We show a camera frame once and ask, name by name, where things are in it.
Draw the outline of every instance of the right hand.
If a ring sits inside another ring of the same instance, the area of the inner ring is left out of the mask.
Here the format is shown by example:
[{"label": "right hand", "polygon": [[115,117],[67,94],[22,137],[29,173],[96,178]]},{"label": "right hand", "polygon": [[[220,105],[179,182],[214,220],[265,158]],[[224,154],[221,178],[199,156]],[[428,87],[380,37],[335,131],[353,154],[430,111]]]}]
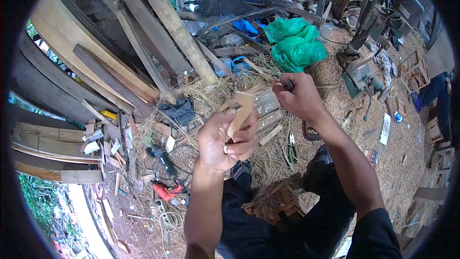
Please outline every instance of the right hand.
[{"label": "right hand", "polygon": [[[286,87],[288,80],[294,85],[291,92]],[[283,73],[281,80],[272,81],[271,85],[281,105],[295,117],[307,121],[313,128],[324,116],[326,109],[310,75],[303,72]]]}]

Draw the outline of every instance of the green plastic bag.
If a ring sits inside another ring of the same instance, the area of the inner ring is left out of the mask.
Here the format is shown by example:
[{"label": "green plastic bag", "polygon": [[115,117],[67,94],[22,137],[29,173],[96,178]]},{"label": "green plastic bag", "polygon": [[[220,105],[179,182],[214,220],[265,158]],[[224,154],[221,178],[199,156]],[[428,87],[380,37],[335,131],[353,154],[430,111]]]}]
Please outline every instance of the green plastic bag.
[{"label": "green plastic bag", "polygon": [[305,66],[328,56],[324,45],[315,40],[319,36],[316,26],[303,18],[280,18],[264,31],[270,43],[276,43],[271,57],[284,72],[302,72]]}]

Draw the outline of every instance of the person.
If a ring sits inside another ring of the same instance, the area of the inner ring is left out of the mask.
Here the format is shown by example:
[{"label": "person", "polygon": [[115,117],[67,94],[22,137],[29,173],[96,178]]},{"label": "person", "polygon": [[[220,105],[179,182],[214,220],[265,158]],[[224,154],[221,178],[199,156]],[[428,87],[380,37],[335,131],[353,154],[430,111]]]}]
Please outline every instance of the person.
[{"label": "person", "polygon": [[411,93],[412,101],[417,112],[427,107],[437,98],[436,116],[444,141],[450,141],[450,97],[452,84],[447,72],[440,73],[430,80],[430,83],[417,92]]},{"label": "person", "polygon": [[[289,92],[285,82],[294,89]],[[306,182],[306,191],[319,202],[286,233],[247,214],[251,200],[251,172],[241,164],[257,142],[258,113],[253,111],[226,147],[234,110],[215,112],[198,132],[199,158],[184,222],[186,258],[330,258],[344,237],[354,214],[357,223],[348,258],[401,258],[393,227],[385,210],[379,182],[367,158],[323,106],[311,76],[285,73],[273,82],[273,92],[294,116],[307,121],[324,146]],[[224,181],[224,172],[236,169]]]}]

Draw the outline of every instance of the red power drill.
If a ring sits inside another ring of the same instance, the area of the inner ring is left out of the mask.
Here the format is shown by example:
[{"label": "red power drill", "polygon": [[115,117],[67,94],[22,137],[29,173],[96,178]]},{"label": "red power drill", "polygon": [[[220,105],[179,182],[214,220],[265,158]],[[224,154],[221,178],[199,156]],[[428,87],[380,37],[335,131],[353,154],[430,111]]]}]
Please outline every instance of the red power drill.
[{"label": "red power drill", "polygon": [[177,187],[169,190],[169,188],[162,182],[155,181],[153,183],[153,190],[155,190],[155,192],[158,193],[164,201],[169,201],[182,191],[182,184],[177,182]]}]

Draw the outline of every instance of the left hand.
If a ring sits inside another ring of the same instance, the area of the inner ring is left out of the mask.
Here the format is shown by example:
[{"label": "left hand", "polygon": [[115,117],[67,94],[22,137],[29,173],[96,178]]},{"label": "left hand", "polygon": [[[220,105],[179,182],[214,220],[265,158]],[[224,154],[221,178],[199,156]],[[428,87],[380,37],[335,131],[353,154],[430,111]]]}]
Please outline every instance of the left hand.
[{"label": "left hand", "polygon": [[225,143],[230,140],[227,131],[234,117],[234,109],[227,112],[214,112],[200,129],[198,132],[200,164],[210,167],[213,171],[224,173],[238,160],[246,160],[251,156],[254,144],[257,142],[259,113],[254,107],[240,130],[233,134],[235,144],[228,145],[224,153]]}]

